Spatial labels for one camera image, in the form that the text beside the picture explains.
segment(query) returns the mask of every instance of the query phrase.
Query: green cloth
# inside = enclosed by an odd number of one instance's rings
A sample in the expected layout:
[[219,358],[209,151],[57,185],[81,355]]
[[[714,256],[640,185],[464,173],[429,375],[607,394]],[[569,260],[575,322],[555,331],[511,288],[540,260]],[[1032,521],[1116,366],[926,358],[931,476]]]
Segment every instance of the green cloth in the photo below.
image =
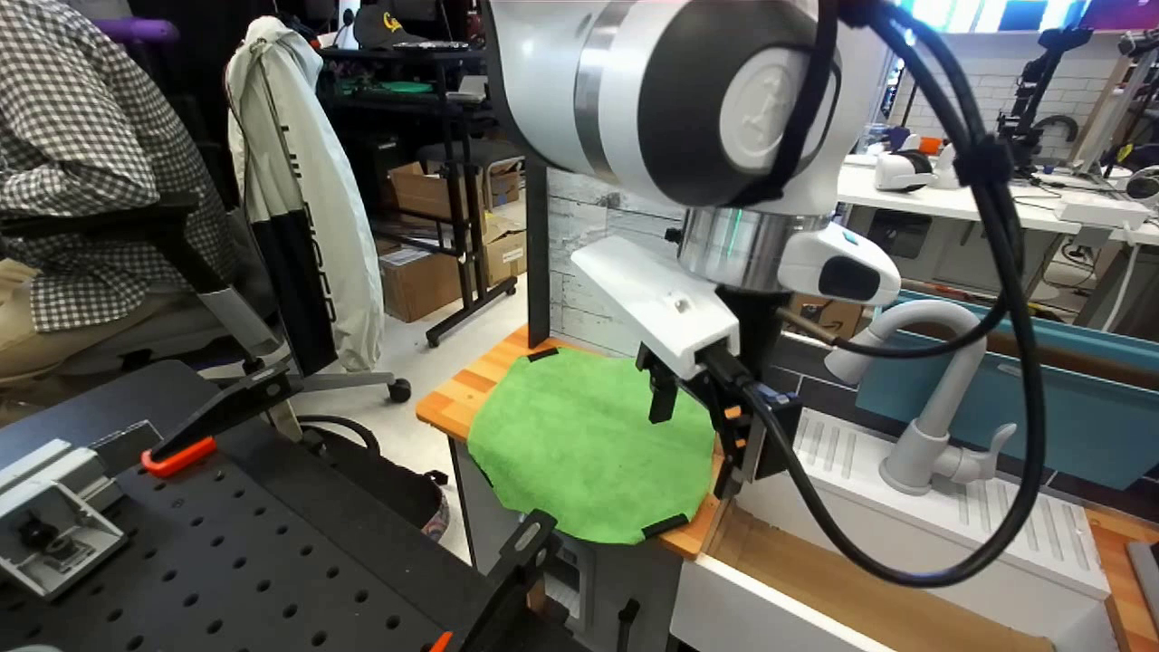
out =
[[625,358],[558,353],[522,358],[472,423],[469,451],[507,512],[547,512],[592,545],[640,545],[696,517],[714,483],[714,423],[677,399],[648,423],[648,375]]

